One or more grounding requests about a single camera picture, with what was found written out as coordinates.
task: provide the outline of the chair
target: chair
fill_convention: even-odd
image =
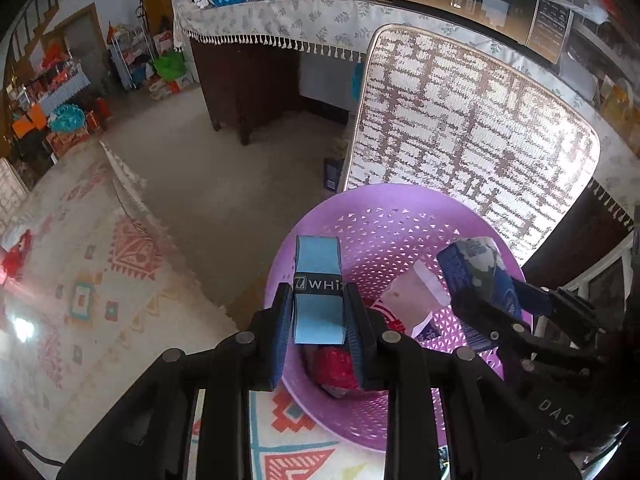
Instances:
[[[418,184],[495,228],[523,264],[587,185],[596,132],[516,69],[405,25],[372,37],[341,189]]]
[[[14,167],[5,158],[0,158],[0,234],[28,195],[29,190]]]

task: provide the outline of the black band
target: black band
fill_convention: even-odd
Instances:
[[[342,295],[342,276],[321,272],[296,272],[293,275],[294,294]]]

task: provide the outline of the dark wooden cabinet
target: dark wooden cabinet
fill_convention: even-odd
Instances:
[[[296,51],[262,44],[191,40],[202,93],[215,130],[235,128],[247,145],[251,132],[300,107]]]

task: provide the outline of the teal plastic bag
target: teal plastic bag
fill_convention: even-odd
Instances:
[[[56,118],[49,121],[52,132],[70,134],[84,126],[84,112],[76,105],[60,105],[53,113]]]
[[[187,72],[181,52],[165,52],[154,61],[154,67],[165,81],[175,81]]]

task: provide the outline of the green plastic bag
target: green plastic bag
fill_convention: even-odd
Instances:
[[[154,67],[165,81],[175,81],[187,72],[181,52],[165,52],[154,61]]]

